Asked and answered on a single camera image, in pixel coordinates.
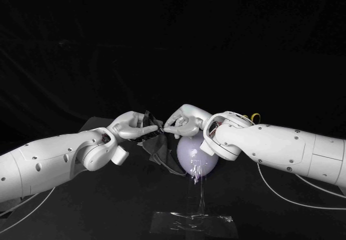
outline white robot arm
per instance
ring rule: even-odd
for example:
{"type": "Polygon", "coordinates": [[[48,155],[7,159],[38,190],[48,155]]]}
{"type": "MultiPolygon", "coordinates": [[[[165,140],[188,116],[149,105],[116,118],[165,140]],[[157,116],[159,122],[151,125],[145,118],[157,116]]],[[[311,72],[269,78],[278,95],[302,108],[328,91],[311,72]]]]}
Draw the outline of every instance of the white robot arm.
{"type": "Polygon", "coordinates": [[[216,154],[233,161],[243,151],[256,163],[346,188],[343,139],[286,127],[255,125],[247,118],[230,111],[206,115],[201,110],[198,122],[191,118],[191,122],[184,121],[184,124],[170,126],[181,115],[191,116],[197,111],[197,107],[182,105],[180,115],[174,112],[170,116],[164,131],[191,136],[191,133],[197,133],[194,128],[201,126],[204,140],[200,149],[208,155],[216,154]]]}
{"type": "Polygon", "coordinates": [[[118,146],[157,130],[141,127],[144,115],[123,113],[105,127],[28,142],[0,156],[0,203],[40,193],[110,160],[120,165],[128,152],[118,146]]]}

